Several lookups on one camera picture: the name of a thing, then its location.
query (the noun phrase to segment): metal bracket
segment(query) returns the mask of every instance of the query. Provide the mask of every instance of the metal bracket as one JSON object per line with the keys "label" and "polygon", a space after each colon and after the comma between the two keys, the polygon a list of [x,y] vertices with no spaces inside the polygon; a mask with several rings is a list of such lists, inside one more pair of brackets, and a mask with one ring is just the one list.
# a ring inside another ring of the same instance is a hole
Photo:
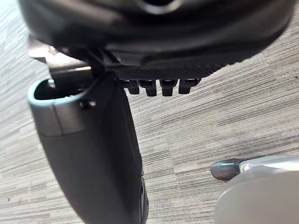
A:
{"label": "metal bracket", "polygon": [[29,36],[29,55],[49,67],[55,86],[59,89],[86,89],[93,82],[88,63],[58,52],[53,46]]}

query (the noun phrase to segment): black plastic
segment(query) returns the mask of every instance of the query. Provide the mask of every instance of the black plastic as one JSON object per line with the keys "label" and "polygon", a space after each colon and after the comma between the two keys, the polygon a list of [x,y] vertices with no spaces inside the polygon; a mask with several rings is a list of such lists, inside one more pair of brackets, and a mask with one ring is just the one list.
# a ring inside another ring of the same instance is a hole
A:
{"label": "black plastic", "polygon": [[155,97],[157,95],[157,86],[155,80],[139,80],[140,87],[145,88],[148,97]]}
{"label": "black plastic", "polygon": [[66,98],[55,98],[56,90],[46,82],[33,85],[28,99],[47,158],[72,207],[89,224],[142,223],[147,216],[142,198],[148,207],[142,160],[116,75],[107,74]]}
{"label": "black plastic", "polygon": [[162,96],[164,97],[171,97],[173,88],[177,85],[177,79],[161,79],[160,85],[162,88]]}
{"label": "black plastic", "polygon": [[189,94],[191,87],[197,86],[200,81],[201,78],[180,79],[178,93]]}
{"label": "black plastic", "polygon": [[[106,66],[120,79],[209,76],[270,45],[295,5],[295,0],[189,0],[173,13],[152,15],[138,7],[139,0],[19,2],[35,38],[66,52],[99,48],[114,58]],[[189,75],[185,69],[194,66]]]}

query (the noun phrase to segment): black plastic bracket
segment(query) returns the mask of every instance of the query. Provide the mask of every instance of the black plastic bracket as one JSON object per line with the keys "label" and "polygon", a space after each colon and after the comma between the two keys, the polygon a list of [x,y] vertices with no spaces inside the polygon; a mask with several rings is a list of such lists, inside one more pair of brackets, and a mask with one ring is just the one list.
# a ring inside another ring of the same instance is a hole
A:
{"label": "black plastic bracket", "polygon": [[189,94],[191,87],[197,86],[200,81],[201,78],[180,79],[178,93]]}
{"label": "black plastic bracket", "polygon": [[145,88],[148,97],[155,97],[157,95],[156,80],[140,80],[138,83],[140,87]]}
{"label": "black plastic bracket", "polygon": [[171,97],[173,88],[177,85],[177,79],[160,79],[160,85],[162,87],[162,96]]}
{"label": "black plastic bracket", "polygon": [[137,95],[139,94],[139,85],[136,80],[121,80],[123,88],[127,88],[130,94]]}

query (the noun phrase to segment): gray striped carpet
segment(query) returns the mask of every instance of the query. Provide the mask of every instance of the gray striped carpet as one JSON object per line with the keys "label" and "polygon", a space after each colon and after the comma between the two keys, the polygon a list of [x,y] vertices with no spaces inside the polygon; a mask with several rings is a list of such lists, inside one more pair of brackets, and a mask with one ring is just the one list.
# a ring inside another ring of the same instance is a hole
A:
{"label": "gray striped carpet", "polygon": [[[30,59],[15,0],[0,1],[0,223],[82,223],[48,165],[26,102],[48,76]],[[299,11],[263,53],[228,66],[188,96],[129,96],[150,200],[148,224],[213,223],[223,183],[209,167],[231,157],[299,154]]]}

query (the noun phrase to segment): floor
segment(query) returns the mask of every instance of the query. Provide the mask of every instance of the floor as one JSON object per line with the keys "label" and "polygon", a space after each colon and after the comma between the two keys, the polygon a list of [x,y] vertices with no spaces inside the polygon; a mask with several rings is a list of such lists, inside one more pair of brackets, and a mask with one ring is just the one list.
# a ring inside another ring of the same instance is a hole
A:
{"label": "floor", "polygon": [[[0,223],[82,223],[48,165],[26,101],[48,77],[27,56],[15,0],[0,2]],[[150,200],[147,224],[213,223],[223,185],[209,167],[231,157],[299,154],[299,10],[261,54],[221,69],[188,96],[129,96]]]}

